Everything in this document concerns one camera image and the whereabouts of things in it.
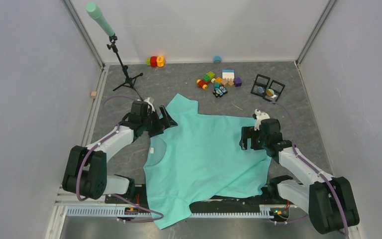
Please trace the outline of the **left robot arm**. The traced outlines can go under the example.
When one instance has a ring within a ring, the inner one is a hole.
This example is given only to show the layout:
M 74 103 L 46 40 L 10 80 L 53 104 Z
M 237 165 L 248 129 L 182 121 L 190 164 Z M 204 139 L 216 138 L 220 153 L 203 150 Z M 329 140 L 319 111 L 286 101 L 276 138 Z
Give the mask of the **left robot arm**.
M 136 198 L 134 179 L 108 175 L 108 161 L 144 132 L 153 137 L 177 125 L 164 106 L 156 110 L 148 101 L 134 101 L 130 112 L 107 135 L 95 143 L 71 149 L 62 181 L 63 190 L 76 194 L 80 201 L 117 194 L 123 202 L 132 202 Z

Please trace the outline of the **yellow landscape brooch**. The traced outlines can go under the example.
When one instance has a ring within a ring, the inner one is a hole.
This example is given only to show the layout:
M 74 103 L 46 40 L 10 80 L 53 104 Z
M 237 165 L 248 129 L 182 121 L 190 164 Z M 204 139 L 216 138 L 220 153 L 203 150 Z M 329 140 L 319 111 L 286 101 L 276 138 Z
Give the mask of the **yellow landscape brooch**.
M 273 89 L 267 89 L 266 90 L 266 95 L 268 96 L 268 97 L 273 97 L 273 96 L 275 96 L 275 91 L 273 90 Z

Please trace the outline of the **teal t-shirt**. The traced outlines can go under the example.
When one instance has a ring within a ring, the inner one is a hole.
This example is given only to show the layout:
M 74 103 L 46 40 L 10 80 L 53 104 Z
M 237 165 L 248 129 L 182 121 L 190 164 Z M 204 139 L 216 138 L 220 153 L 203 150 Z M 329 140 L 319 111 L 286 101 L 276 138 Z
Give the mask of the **teal t-shirt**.
M 151 137 L 143 167 L 151 210 L 162 213 L 160 229 L 191 215 L 190 205 L 211 197 L 261 194 L 271 158 L 263 150 L 242 150 L 241 129 L 252 118 L 202 115 L 198 102 L 177 94 L 167 111 L 177 126 Z

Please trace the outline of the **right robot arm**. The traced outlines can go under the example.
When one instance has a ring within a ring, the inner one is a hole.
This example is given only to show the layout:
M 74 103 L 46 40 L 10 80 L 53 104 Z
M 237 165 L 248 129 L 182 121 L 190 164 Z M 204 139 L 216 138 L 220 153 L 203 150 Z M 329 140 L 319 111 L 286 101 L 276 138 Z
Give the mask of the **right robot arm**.
M 294 203 L 307 213 L 320 234 L 347 234 L 349 227 L 359 224 L 349 180 L 328 174 L 309 161 L 292 141 L 283 138 L 278 119 L 263 119 L 255 126 L 242 127 L 239 145 L 242 150 L 265 150 L 268 157 L 293 174 L 269 181 L 267 195 L 271 202 Z

